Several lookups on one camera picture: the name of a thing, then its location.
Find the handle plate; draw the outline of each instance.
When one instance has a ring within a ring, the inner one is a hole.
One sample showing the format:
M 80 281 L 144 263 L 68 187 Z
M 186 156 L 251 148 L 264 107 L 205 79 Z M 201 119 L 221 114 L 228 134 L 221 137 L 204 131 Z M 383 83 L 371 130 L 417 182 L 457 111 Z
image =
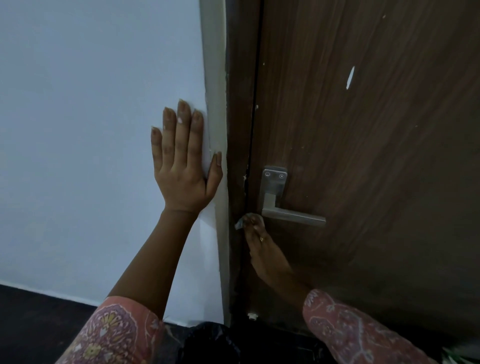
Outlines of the handle plate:
M 285 168 L 274 166 L 266 166 L 264 168 L 260 183 L 260 194 L 258 196 L 262 216 L 298 222 L 300 224 L 324 226 L 326 220 L 321 216 L 276 207 L 277 201 L 282 197 L 287 176 L 288 173 Z

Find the forearm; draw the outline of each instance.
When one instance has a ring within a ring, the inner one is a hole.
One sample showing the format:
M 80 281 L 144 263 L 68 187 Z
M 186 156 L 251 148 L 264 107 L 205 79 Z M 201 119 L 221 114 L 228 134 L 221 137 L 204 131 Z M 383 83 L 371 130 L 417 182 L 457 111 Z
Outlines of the forearm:
M 396 332 L 321 290 L 308 294 L 303 317 L 339 363 L 435 363 Z
M 109 296 L 135 300 L 161 319 L 187 236 L 196 215 L 164 211 Z

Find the white wall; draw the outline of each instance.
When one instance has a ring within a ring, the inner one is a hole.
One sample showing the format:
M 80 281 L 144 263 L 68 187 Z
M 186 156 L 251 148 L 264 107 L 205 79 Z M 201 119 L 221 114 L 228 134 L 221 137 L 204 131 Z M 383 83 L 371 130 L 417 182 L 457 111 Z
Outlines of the white wall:
M 164 206 L 150 126 L 180 97 L 206 110 L 197 0 L 0 3 L 2 284 L 103 300 Z M 209 206 L 167 321 L 223 322 L 217 249 Z

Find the sleeve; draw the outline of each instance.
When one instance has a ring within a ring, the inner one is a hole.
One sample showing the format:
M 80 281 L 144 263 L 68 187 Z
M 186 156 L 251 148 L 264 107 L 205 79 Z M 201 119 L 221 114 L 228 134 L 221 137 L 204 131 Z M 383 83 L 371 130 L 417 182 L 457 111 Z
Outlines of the sleeve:
M 163 322 L 124 297 L 107 297 L 56 364 L 147 364 L 163 335 Z
M 436 363 L 410 341 L 321 290 L 308 294 L 303 318 L 339 364 Z

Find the wooden door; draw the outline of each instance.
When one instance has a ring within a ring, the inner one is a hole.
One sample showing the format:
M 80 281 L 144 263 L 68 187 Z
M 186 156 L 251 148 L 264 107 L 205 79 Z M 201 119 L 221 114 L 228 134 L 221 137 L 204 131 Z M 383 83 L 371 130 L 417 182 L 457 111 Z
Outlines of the wooden door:
M 480 2 L 265 0 L 248 210 L 311 285 L 385 324 L 480 333 Z M 352 68 L 353 77 L 347 80 Z M 245 310 L 300 328 L 243 264 Z

